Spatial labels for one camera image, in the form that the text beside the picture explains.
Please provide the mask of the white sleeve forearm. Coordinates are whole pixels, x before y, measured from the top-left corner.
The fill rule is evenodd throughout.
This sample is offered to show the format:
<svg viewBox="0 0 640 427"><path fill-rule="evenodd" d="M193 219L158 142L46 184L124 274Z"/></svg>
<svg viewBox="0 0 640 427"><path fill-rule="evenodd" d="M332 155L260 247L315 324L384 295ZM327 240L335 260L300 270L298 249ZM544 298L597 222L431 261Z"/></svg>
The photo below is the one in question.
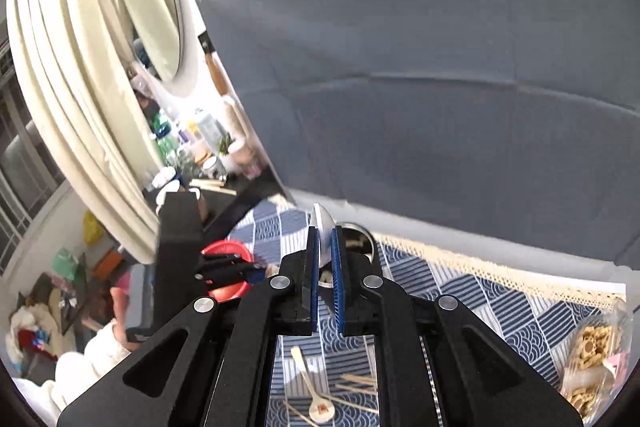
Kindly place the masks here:
<svg viewBox="0 0 640 427"><path fill-rule="evenodd" d="M13 384L43 424L55 426L70 403L132 351L134 347L130 347L124 328L112 320L86 344L84 352L64 353L56 363L53 379L37 385L28 379L13 378Z"/></svg>

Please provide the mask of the person left hand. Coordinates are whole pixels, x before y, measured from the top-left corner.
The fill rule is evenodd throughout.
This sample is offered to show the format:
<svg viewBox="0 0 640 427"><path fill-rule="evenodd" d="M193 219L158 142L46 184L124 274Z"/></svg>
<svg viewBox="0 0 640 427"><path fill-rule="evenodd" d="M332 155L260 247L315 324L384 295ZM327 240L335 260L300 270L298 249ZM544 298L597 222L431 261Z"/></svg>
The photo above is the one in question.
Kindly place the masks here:
<svg viewBox="0 0 640 427"><path fill-rule="evenodd" d="M122 290L122 288L116 286L110 289L110 294L113 300L114 336L123 348L127 349L128 351L136 351L140 347L140 345L139 343L130 343L125 329L126 313L128 309L128 296L125 291Z"/></svg>

